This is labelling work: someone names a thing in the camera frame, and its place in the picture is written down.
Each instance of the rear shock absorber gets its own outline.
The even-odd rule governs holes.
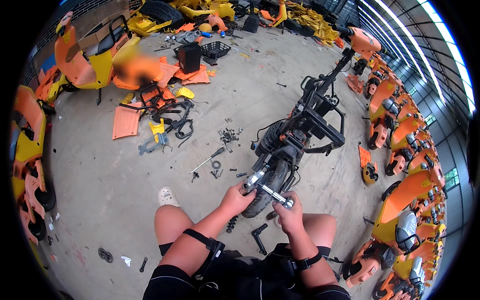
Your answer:
[[[234,216],[232,219],[230,219],[230,222],[227,225],[227,233],[232,233],[232,229],[235,228],[235,223],[237,222],[237,218],[239,216]]]

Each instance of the window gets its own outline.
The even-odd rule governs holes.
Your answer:
[[[458,177],[458,172],[456,168],[453,168],[451,171],[445,174],[445,189],[449,190],[454,186],[460,183],[460,178]]]
[[[412,87],[408,92],[410,93],[410,95],[413,95],[413,93],[415,93],[416,91],[416,87]]]
[[[427,126],[430,126],[430,124],[432,124],[433,122],[437,121],[437,119],[435,118],[435,116],[433,115],[433,113],[431,113],[430,115],[428,115],[426,118],[425,118],[425,123],[427,123]]]

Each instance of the kickstand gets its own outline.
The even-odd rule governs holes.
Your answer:
[[[363,217],[363,221],[364,221],[364,222],[367,222],[367,223],[370,223],[370,224],[372,224],[372,225],[375,224],[375,222],[370,221],[370,220],[367,219],[367,217],[365,217],[365,216]]]
[[[99,106],[100,102],[102,102],[102,88],[98,89],[98,99],[96,100],[96,105]]]

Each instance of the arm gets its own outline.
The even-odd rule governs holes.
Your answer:
[[[241,213],[255,198],[256,190],[248,195],[240,194],[243,182],[230,187],[223,197],[222,203],[213,212],[193,225],[191,229],[203,234],[207,238],[216,239],[222,228],[233,217]],[[197,239],[182,234],[171,245],[159,265],[169,264],[183,270],[192,276],[204,263],[210,251]]]
[[[300,200],[295,192],[287,192],[283,196],[293,200],[293,207],[288,210],[276,202],[273,203],[273,207],[280,215],[282,230],[288,235],[293,259],[299,261],[313,258],[317,255],[318,249],[303,227]],[[332,268],[324,258],[312,264],[309,269],[301,271],[300,276],[306,288],[338,285]]]

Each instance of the concrete floor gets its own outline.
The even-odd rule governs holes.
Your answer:
[[[157,48],[163,36],[146,38],[142,43]],[[215,35],[208,42],[219,39]],[[228,38],[222,41],[230,44]],[[195,131],[181,148],[177,146],[182,140],[169,134],[172,152],[166,147],[165,153],[159,148],[139,156],[138,145],[151,136],[147,118],[140,122],[138,136],[111,139],[118,99],[128,91],[114,85],[104,88],[98,107],[96,90],[59,96],[57,116],[44,151],[57,194],[57,206],[51,214],[60,213],[59,220],[53,222],[55,229],[48,234],[56,235],[59,241],[54,237],[52,246],[48,246],[47,239],[40,245],[49,258],[50,275],[56,276],[75,299],[141,299],[161,259],[153,228],[158,190],[171,187],[188,216],[194,222],[201,220],[218,206],[226,189],[240,181],[236,173],[252,173],[257,156],[250,150],[250,140],[256,139],[256,131],[286,117],[301,96],[299,85],[304,76],[327,74],[342,52],[336,46],[319,48],[310,38],[287,31],[281,35],[276,28],[260,27],[257,34],[245,33],[245,38],[236,42],[239,46],[233,47],[239,51],[233,49],[218,60],[218,66],[208,66],[208,70],[218,71],[216,77],[210,77],[211,84],[188,86],[195,93],[195,101],[209,104],[195,104],[189,115]],[[167,55],[170,64],[176,62],[173,49],[156,53]],[[364,108],[367,100],[349,90],[346,75],[339,74],[335,83],[338,107],[346,113],[345,145],[328,157],[305,155],[300,162],[302,179],[295,188],[304,212],[336,217],[331,257],[340,260],[355,254],[370,238],[371,225],[364,224],[362,216],[375,218],[381,194],[401,179],[384,175],[389,150],[383,148],[372,152],[380,169],[379,181],[373,186],[363,183],[358,144],[366,148],[368,140],[369,122],[360,118],[368,115]],[[366,81],[367,76],[368,71],[361,78]],[[233,122],[227,124],[225,118]],[[331,112],[326,119],[339,128],[337,114]],[[199,169],[200,178],[191,183],[189,172],[221,146],[217,131],[225,127],[242,127],[244,131],[238,143],[232,145],[233,153],[225,151],[216,158],[224,168],[222,177],[216,180],[209,174],[211,166],[206,164]],[[312,138],[311,144],[324,145],[327,140]],[[230,172],[229,168],[238,171]],[[218,239],[227,245],[226,249],[261,258],[250,232],[265,222],[270,211],[271,207],[252,219],[240,217],[233,232],[222,231]],[[287,236],[273,222],[268,225],[261,238],[270,252],[278,242],[286,242]],[[113,263],[99,258],[99,247],[113,254]],[[120,258],[123,255],[132,259],[130,268]],[[140,273],[144,257],[148,262],[145,272]],[[339,269],[338,264],[332,267]],[[353,299],[369,299],[377,280],[386,274],[377,272],[369,281],[347,290]],[[340,285],[346,287],[343,280]]]

